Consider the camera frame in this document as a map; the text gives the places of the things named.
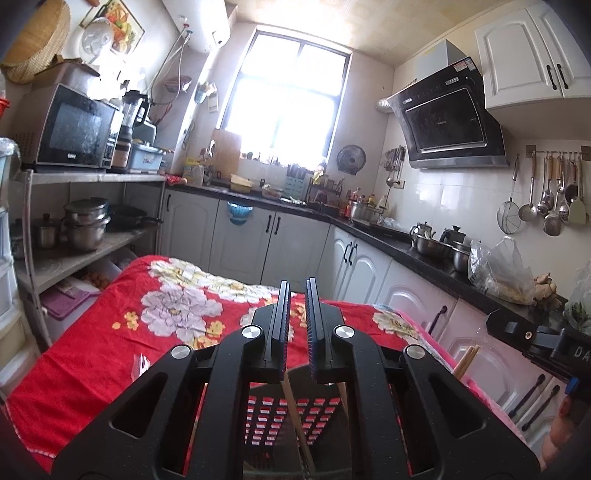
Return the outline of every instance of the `cutting board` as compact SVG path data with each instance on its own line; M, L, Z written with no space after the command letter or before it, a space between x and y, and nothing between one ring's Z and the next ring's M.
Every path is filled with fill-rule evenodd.
M216 143L213 166L216 171L222 173L223 179L230 179L231 175L238 171L242 137L227 130L215 129L212 140Z

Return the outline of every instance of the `red container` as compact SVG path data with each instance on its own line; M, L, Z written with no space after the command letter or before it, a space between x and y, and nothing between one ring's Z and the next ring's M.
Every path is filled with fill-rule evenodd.
M5 98L0 98L0 118L2 118L5 108L10 108L10 101Z

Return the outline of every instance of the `hand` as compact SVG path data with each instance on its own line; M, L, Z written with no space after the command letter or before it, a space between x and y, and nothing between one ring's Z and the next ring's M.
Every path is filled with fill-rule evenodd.
M552 421L550 433L546 436L542 445L542 458L540 459L542 470L554 461L560 449L574 433L576 426L568 418L572 405L573 400L570 397L565 397L558 409L558 415Z

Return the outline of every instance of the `plastic bag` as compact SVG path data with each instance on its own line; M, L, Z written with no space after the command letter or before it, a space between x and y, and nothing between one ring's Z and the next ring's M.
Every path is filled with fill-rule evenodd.
M579 332L591 335L591 260L579 272L574 290L564 306L564 318Z
M515 240L505 236L493 248L473 240L471 246L468 275L476 288L511 303L533 304L534 276L523 266Z

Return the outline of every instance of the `metal bolt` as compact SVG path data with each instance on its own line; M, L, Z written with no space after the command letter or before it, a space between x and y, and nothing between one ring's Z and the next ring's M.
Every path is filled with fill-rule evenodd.
M407 347L407 355L415 360L420 360L425 356L425 349L420 345L409 345Z
M355 335L355 330L346 325L341 325L335 328L335 333L341 338L351 338L353 335Z
M244 338L256 338L260 334L262 334L262 330L258 325L249 325L242 329L242 336Z
M170 355L177 360L187 357L191 353L191 349L187 345L179 345L173 348Z

